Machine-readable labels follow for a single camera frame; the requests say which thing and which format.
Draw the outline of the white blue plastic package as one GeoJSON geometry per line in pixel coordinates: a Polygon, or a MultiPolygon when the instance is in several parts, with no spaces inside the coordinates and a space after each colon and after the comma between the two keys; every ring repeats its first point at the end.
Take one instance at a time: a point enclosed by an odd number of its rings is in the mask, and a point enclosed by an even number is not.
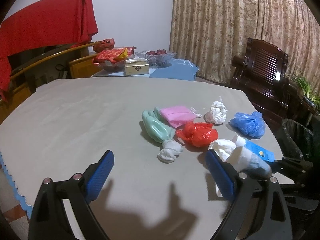
{"type": "Polygon", "coordinates": [[[231,164],[236,172],[248,170],[261,178],[272,176],[268,161],[264,161],[245,147],[237,147],[232,140],[217,139],[211,142],[208,148],[214,150],[223,162],[231,164]]]}

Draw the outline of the blue tube white cap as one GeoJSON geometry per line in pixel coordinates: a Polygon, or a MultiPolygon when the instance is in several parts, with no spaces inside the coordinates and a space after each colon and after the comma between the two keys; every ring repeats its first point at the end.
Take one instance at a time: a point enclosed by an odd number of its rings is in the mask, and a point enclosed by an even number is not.
{"type": "Polygon", "coordinates": [[[252,151],[254,154],[258,155],[261,159],[268,162],[274,162],[274,153],[264,149],[263,147],[257,145],[256,143],[243,138],[239,135],[235,135],[232,139],[232,142],[236,144],[237,147],[245,147],[248,150],[252,151]]]}

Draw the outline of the blue plastic bag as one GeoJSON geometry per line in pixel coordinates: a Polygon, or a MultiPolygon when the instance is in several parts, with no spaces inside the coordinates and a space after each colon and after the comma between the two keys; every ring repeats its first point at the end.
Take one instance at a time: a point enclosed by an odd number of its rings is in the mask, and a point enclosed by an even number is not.
{"type": "Polygon", "coordinates": [[[229,123],[243,135],[253,139],[259,139],[265,134],[266,125],[263,115],[258,111],[254,111],[251,114],[235,113],[234,118],[229,123]]]}

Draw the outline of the white plastic bag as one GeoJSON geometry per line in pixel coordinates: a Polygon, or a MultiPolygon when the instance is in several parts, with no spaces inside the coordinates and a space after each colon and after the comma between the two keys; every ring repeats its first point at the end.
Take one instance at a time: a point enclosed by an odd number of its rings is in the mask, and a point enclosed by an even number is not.
{"type": "Polygon", "coordinates": [[[204,120],[214,125],[222,125],[227,119],[228,109],[224,105],[222,97],[214,101],[210,110],[204,115],[204,120]]]}

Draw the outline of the red plastic bag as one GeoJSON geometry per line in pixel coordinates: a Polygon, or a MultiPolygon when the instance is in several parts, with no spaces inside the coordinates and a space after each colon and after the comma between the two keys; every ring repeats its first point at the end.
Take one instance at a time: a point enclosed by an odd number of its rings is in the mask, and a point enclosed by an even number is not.
{"type": "Polygon", "coordinates": [[[102,41],[97,42],[94,46],[93,46],[93,50],[96,53],[100,53],[103,50],[111,50],[114,48],[114,39],[113,38],[108,38],[102,41]]]}
{"type": "Polygon", "coordinates": [[[219,134],[213,124],[189,121],[182,129],[176,130],[176,137],[195,147],[207,147],[219,138],[219,134]]]}

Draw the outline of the pink cloth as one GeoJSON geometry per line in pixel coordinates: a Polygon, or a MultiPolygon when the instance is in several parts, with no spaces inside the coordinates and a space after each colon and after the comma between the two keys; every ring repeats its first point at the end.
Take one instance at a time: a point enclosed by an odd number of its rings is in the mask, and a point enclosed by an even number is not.
{"type": "Polygon", "coordinates": [[[189,121],[202,117],[201,114],[197,113],[195,108],[185,106],[161,108],[160,114],[173,128],[179,128],[189,121]]]}

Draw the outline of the green glove white cuff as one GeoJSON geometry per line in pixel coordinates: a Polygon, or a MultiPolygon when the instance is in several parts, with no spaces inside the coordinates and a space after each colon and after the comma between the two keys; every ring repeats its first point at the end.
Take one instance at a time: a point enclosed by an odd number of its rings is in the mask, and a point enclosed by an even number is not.
{"type": "Polygon", "coordinates": [[[149,137],[162,146],[157,154],[158,160],[166,164],[173,163],[183,152],[183,148],[174,140],[175,130],[165,123],[160,109],[155,107],[153,111],[143,111],[142,121],[149,137]]]}

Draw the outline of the black lined trash bin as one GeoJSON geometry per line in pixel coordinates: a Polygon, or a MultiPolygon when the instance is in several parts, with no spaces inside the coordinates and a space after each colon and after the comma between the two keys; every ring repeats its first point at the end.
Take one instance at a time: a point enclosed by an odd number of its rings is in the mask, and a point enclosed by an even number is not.
{"type": "Polygon", "coordinates": [[[319,116],[313,116],[308,127],[292,119],[283,119],[276,140],[285,157],[319,161],[319,116]]]}

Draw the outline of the green potted plant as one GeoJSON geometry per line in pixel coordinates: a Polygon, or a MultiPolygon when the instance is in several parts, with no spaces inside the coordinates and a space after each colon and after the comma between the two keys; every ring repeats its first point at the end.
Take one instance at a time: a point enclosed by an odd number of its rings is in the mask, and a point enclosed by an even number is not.
{"type": "Polygon", "coordinates": [[[303,96],[311,101],[316,106],[317,111],[319,111],[319,95],[316,94],[310,82],[303,76],[293,75],[292,78],[303,92],[303,96]]]}

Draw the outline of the grey table cloth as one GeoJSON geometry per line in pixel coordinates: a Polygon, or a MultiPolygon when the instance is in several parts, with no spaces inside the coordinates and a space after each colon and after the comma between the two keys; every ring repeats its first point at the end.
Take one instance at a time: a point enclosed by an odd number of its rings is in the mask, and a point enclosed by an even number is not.
{"type": "Polygon", "coordinates": [[[228,203],[217,198],[203,150],[185,146],[171,164],[143,129],[142,112],[184,105],[204,114],[222,99],[227,117],[252,113],[240,90],[150,77],[55,80],[1,124],[1,155],[33,205],[44,178],[66,180],[111,150],[114,166],[91,209],[111,239],[210,239],[228,203]]]}

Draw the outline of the blue side table cloth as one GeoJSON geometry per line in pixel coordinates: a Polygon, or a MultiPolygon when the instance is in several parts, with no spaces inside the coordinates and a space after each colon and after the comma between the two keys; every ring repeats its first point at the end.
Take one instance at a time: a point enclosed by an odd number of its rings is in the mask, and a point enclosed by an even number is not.
{"type": "MultiPolygon", "coordinates": [[[[177,79],[195,81],[196,73],[199,71],[198,66],[191,61],[184,59],[171,59],[166,66],[152,65],[148,74],[132,75],[132,77],[155,77],[165,79],[177,79]]],[[[125,76],[124,68],[107,68],[101,69],[91,77],[122,77],[125,76]]]]}

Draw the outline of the beige patterned curtain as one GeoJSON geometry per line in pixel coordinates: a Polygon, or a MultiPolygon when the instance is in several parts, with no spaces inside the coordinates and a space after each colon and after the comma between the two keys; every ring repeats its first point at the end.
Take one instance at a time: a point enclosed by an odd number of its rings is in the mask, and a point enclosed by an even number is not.
{"type": "Polygon", "coordinates": [[[174,0],[170,49],[210,81],[229,83],[248,38],[288,54],[288,77],[319,92],[319,23],[303,0],[174,0]]]}

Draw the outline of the glass fruit bowl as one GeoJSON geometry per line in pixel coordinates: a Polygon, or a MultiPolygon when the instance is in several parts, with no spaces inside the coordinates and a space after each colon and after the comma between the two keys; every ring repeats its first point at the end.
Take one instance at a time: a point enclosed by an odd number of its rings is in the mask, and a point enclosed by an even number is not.
{"type": "Polygon", "coordinates": [[[159,67],[166,67],[170,64],[170,60],[173,59],[177,53],[167,51],[164,49],[145,50],[135,52],[136,57],[146,59],[150,66],[157,65],[159,67]]]}

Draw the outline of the red plastic bag on cabinet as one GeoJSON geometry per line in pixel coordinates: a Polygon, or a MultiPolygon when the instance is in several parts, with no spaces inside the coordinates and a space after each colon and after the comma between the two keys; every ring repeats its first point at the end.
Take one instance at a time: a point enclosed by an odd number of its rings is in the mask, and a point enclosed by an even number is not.
{"type": "Polygon", "coordinates": [[[96,53],[100,53],[103,50],[111,50],[114,48],[114,39],[113,38],[108,38],[102,41],[97,42],[94,46],[93,46],[93,50],[96,53]]]}

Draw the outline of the red cloth cover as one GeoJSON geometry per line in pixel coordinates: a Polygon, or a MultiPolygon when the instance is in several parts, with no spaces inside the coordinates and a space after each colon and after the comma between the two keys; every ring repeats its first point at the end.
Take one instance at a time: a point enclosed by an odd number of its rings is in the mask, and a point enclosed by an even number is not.
{"type": "Polygon", "coordinates": [[[1,23],[1,97],[9,90],[8,57],[62,44],[83,44],[98,33],[92,0],[40,0],[1,23]]]}

